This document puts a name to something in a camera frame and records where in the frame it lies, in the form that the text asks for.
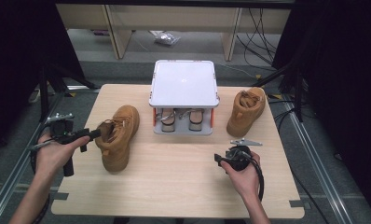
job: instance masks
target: tabletop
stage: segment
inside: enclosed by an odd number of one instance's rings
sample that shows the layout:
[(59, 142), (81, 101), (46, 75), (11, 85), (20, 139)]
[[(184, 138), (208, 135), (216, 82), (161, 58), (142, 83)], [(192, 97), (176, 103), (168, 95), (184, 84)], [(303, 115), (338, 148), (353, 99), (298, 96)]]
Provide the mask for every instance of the tabletop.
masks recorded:
[[(218, 87), (220, 103), (214, 109), (213, 133), (208, 136), (165, 135), (153, 132), (150, 85), (103, 85), (91, 109), (86, 128), (94, 130), (112, 118), (122, 105), (140, 114), (138, 132), (131, 140), (125, 170), (107, 172), (94, 142), (88, 151), (73, 156), (75, 175), (63, 179), (51, 210), (57, 215), (116, 217), (245, 218), (247, 210), (225, 171), (213, 155), (224, 156), (234, 139), (226, 131), (235, 95), (249, 87)], [(269, 218), (302, 218), (295, 181), (284, 153), (269, 105), (245, 139), (262, 142), (251, 147), (261, 157), (265, 178), (262, 204)]]

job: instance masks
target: aluminum rail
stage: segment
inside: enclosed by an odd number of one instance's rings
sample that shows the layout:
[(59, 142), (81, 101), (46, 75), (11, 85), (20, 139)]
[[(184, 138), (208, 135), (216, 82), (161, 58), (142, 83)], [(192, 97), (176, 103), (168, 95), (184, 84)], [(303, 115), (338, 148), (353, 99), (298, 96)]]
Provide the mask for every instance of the aluminum rail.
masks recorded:
[[(286, 95), (283, 96), (283, 100), (291, 101), (290, 97)], [(292, 108), (294, 108), (294, 105), (292, 103), (285, 103), (284, 106), (286, 107), (287, 110), (291, 110)], [(332, 182), (330, 175), (325, 169), (322, 159), (319, 156), (319, 153), (317, 152), (312, 141), (310, 140), (308, 132), (306, 131), (303, 122), (299, 122), (295, 113), (291, 113), (290, 116), (291, 121), (295, 126), (296, 132), (298, 133), (298, 136), (304, 146), (304, 149), (308, 154), (313, 169), (316, 172), (316, 175), (319, 178), (320, 183), (322, 184), (325, 195), (327, 196), (327, 200), (333, 208), (333, 211), (337, 217), (338, 222), (354, 223), (349, 214), (348, 209), (346, 208), (346, 205), (344, 204), (339, 193), (337, 192), (337, 189), (334, 186), (334, 183)]]

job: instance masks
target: boot laces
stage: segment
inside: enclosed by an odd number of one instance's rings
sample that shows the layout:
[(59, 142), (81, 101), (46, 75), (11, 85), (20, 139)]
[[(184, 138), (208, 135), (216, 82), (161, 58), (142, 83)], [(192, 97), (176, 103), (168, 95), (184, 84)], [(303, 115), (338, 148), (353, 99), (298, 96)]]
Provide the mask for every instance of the boot laces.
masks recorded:
[(118, 128), (125, 128), (129, 126), (130, 119), (130, 117), (118, 116), (110, 119), (110, 121), (115, 123)]
[(247, 98), (251, 98), (255, 101), (261, 101), (261, 96), (258, 96), (252, 92), (248, 92), (248, 91), (241, 91), (241, 96), (242, 97), (247, 97)]

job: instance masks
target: wire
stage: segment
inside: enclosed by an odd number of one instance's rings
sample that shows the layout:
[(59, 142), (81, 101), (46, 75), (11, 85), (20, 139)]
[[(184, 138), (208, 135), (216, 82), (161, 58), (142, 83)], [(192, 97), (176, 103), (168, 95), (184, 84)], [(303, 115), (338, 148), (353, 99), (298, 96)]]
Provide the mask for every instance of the wire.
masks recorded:
[(238, 40), (240, 41), (240, 43), (244, 46), (244, 52), (246, 52), (246, 50), (249, 50), (250, 52), (252, 52), (255, 56), (257, 56), (258, 58), (260, 58), (261, 60), (263, 60), (264, 62), (268, 63), (269, 65), (272, 65), (272, 62), (266, 58), (264, 58), (261, 54), (257, 53), (255, 50), (249, 48), (249, 43), (250, 43), (250, 40), (248, 42), (248, 44), (244, 44), (238, 35), (236, 35), (236, 37), (238, 38)]
[[(280, 132), (280, 128), (281, 128), (281, 125), (282, 125), (282, 122), (284, 120), (284, 118), (289, 115), (291, 112), (294, 112), (295, 111), (295, 108), (292, 108), (286, 112), (283, 112), (279, 115), (277, 115), (274, 119), (276, 121), (276, 119), (278, 119), (279, 117), (282, 117), (280, 123), (279, 123), (279, 126), (278, 126), (278, 132)], [(294, 178), (296, 179), (296, 181), (299, 183), (299, 185), (301, 186), (301, 188), (308, 194), (309, 198), (310, 198), (310, 201), (314, 204), (314, 206), (316, 207), (316, 209), (318, 210), (318, 212), (320, 213), (320, 215), (322, 216), (322, 218), (324, 219), (324, 222), (325, 223), (329, 223), (327, 218), (325, 217), (324, 213), (322, 212), (322, 210), (320, 209), (319, 205), (316, 203), (316, 201), (313, 199), (313, 197), (311, 196), (311, 194), (309, 193), (309, 191), (305, 188), (305, 186), (302, 184), (301, 180), (298, 178), (298, 176), (296, 176), (293, 168), (291, 167), (290, 165), (290, 170), (291, 170), (291, 173), (293, 174)]]
[[(272, 50), (269, 49), (268, 45), (269, 44), (271, 47), (273, 47), (274, 49), (276, 49), (276, 47), (274, 47), (272, 44), (269, 43), (269, 41), (267, 40), (267, 38), (265, 37), (265, 31), (264, 31), (264, 23), (263, 23), (263, 11), (264, 9), (263, 8), (260, 8), (260, 19), (258, 21), (258, 24), (255, 22), (255, 19), (254, 19), (254, 16), (253, 16), (253, 13), (252, 13), (252, 10), (249, 8), (249, 13), (250, 13), (250, 16), (253, 20), (253, 24), (254, 24), (254, 27), (255, 27), (255, 31), (253, 33), (253, 36), (252, 38), (254, 37), (255, 33), (258, 33), (258, 35), (260, 36), (261, 40), (263, 41), (264, 43), (264, 48), (261, 47), (261, 46), (258, 46), (259, 48), (261, 49), (265, 49), (269, 55), (269, 58), (273, 61), (273, 56), (271, 55), (271, 52), (273, 52)], [(261, 24), (261, 32), (262, 34), (259, 32), (259, 25)]]
[(233, 70), (236, 70), (236, 71), (240, 71), (240, 72), (246, 74), (246, 75), (249, 76), (249, 77), (253, 77), (253, 75), (251, 75), (251, 74), (247, 73), (246, 71), (241, 70), (241, 69), (239, 69), (239, 68), (234, 68), (234, 67), (231, 67), (231, 66), (228, 66), (228, 65), (225, 65), (225, 64), (220, 64), (220, 63), (215, 63), (215, 64), (219, 64), (219, 65), (221, 65), (221, 66), (223, 66), (223, 67), (226, 67), (226, 68), (229, 68), (229, 69), (233, 69)]
[(327, 218), (325, 217), (323, 211), (320, 209), (319, 205), (316, 203), (316, 201), (314, 201), (313, 197), (311, 196), (311, 194), (308, 192), (308, 190), (305, 188), (305, 186), (302, 184), (301, 180), (298, 178), (298, 176), (296, 176), (293, 168), (291, 167), (290, 165), (290, 170), (291, 170), (291, 174), (293, 174), (294, 178), (296, 179), (296, 181), (299, 183), (299, 185), (301, 186), (301, 188), (308, 194), (309, 198), (310, 198), (310, 201), (314, 204), (314, 206), (316, 207), (317, 211), (319, 211), (320, 215), (322, 216), (322, 218), (324, 219), (324, 222), (325, 223), (329, 223)]

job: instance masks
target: work boot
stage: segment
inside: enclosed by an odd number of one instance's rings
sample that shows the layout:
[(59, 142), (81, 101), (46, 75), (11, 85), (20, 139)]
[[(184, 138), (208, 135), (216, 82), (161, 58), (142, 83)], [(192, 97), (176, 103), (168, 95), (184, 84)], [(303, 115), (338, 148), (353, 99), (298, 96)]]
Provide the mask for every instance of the work boot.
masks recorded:
[(101, 149), (103, 166), (107, 171), (125, 169), (130, 158), (130, 141), (138, 128), (139, 113), (131, 105), (123, 105), (112, 119), (98, 126), (101, 137), (95, 138), (95, 143)]
[(240, 91), (234, 100), (231, 118), (227, 124), (227, 132), (234, 137), (243, 137), (264, 111), (266, 103), (263, 89), (253, 87), (248, 91)]

